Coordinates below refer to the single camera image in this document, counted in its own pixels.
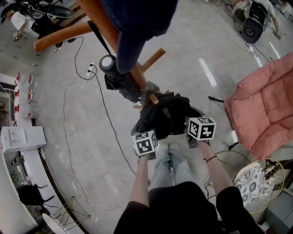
black bracelet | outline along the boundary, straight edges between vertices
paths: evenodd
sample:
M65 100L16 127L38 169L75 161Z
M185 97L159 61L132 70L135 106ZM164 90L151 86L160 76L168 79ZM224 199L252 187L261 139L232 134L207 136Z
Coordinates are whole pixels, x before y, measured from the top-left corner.
M217 157L217 156L215 155L215 156L209 158L208 160L204 159L204 161L206 161L206 163L207 163L209 160L211 160L211 159L213 159L213 158L216 158L216 157Z

power strip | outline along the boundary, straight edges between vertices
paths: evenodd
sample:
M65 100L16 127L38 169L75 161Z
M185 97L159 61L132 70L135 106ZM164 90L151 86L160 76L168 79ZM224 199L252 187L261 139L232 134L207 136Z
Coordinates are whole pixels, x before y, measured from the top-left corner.
M91 65L95 65L95 63L91 63L90 66L88 67L88 72L87 72L87 75L86 75L86 77L88 77L88 78L91 76L91 74L92 75L95 74L94 72L92 72L94 66L91 66Z

black shirt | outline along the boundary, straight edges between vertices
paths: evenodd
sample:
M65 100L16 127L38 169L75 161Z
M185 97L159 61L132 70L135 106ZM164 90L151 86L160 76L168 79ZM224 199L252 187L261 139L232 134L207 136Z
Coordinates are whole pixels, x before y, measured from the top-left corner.
M115 234L129 233L260 233L252 216L243 207L240 191L229 187L217 196L217 210L226 232L221 230L216 208L208 202L202 190L193 182L149 191L150 207L129 202Z

dark blue fabric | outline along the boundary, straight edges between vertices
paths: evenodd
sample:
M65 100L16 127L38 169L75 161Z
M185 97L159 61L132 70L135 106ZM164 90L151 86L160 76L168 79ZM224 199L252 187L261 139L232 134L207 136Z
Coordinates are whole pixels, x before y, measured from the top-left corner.
M129 72L146 41L165 34L178 0L100 0L109 19L119 30L117 69Z

wooden chair leg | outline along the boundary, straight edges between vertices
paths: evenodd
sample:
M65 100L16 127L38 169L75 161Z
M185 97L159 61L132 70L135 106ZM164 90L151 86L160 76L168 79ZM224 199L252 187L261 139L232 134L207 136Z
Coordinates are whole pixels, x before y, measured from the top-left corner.
M239 142L236 142L236 143L234 143L233 145L230 145L229 146L229 150L231 150L234 146L236 146L236 145L238 145L239 144Z
M212 96L208 96L208 98L209 98L211 101L217 101L217 102L220 102L220 103L224 103L224 100L217 99L217 98L212 97Z

